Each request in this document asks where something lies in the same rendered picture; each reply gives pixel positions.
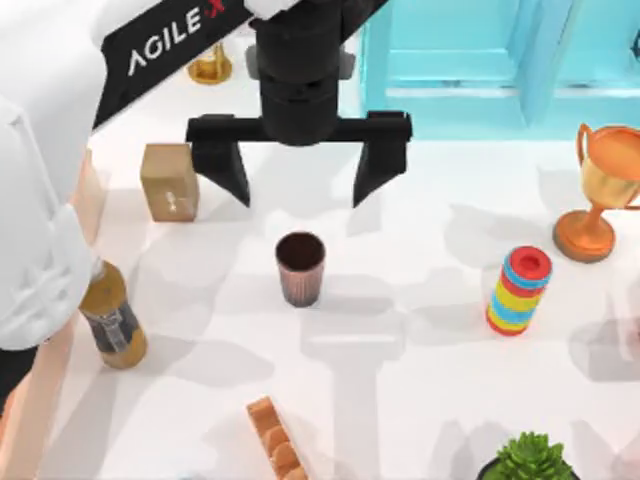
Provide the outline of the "brown cardboard box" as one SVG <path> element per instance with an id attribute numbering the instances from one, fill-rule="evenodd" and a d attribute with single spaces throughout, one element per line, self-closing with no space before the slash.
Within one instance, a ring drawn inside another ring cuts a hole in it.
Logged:
<path id="1" fill-rule="evenodd" d="M 155 222 L 195 220 L 200 191 L 189 144 L 147 144 L 140 181 Z"/>

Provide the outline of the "stack of coloured rings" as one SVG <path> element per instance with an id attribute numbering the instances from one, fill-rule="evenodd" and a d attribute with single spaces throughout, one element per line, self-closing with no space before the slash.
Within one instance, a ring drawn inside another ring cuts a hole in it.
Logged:
<path id="1" fill-rule="evenodd" d="M 502 263 L 486 306 L 489 326 L 504 336 L 523 333 L 531 322 L 552 274 L 548 255 L 535 246 L 519 246 Z"/>

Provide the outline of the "brown bread loaf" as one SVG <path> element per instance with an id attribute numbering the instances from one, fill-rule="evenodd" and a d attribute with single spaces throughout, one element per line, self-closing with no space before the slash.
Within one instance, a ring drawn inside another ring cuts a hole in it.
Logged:
<path id="1" fill-rule="evenodd" d="M 277 480 L 311 480 L 269 396 L 246 407 Z"/>

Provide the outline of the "light blue rack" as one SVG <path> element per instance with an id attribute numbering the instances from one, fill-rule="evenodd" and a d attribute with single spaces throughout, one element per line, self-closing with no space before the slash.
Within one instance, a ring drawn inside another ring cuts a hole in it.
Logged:
<path id="1" fill-rule="evenodd" d="M 390 0 L 360 39 L 363 109 L 420 139 L 640 127 L 640 0 Z"/>

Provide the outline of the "green plant in black pot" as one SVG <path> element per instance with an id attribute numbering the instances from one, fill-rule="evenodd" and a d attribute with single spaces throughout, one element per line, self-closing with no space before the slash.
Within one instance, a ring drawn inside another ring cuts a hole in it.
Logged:
<path id="1" fill-rule="evenodd" d="M 564 445 L 547 434 L 522 432 L 510 438 L 476 480 L 581 480 L 564 458 Z"/>

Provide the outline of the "amber bottle with grey label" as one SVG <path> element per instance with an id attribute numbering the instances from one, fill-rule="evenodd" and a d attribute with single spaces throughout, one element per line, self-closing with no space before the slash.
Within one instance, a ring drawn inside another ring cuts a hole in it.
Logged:
<path id="1" fill-rule="evenodd" d="M 129 303 L 120 270 L 100 260 L 79 306 L 103 362 L 115 369 L 135 367 L 147 353 L 147 338 Z"/>

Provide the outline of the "copper orange trophy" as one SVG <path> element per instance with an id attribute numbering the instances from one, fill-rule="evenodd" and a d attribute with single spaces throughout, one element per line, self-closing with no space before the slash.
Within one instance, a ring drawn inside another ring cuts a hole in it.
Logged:
<path id="1" fill-rule="evenodd" d="M 596 263 L 608 257 L 616 241 L 606 210 L 640 211 L 640 129 L 581 124 L 576 154 L 588 210 L 570 211 L 556 221 L 553 240 L 569 259 Z"/>

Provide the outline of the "small gold trophy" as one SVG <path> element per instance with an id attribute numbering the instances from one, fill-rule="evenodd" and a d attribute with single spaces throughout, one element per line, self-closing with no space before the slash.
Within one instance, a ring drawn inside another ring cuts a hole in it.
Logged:
<path id="1" fill-rule="evenodd" d="M 232 63 L 222 42 L 217 42 L 187 66 L 190 78 L 199 84 L 216 85 L 229 79 Z"/>

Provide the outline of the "brown ribbed cup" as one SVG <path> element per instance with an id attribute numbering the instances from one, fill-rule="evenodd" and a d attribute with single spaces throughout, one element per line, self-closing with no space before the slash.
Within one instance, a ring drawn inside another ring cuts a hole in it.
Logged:
<path id="1" fill-rule="evenodd" d="M 320 296 L 326 249 L 318 236 L 294 231 L 275 247 L 280 284 L 285 300 L 296 308 L 310 307 Z"/>

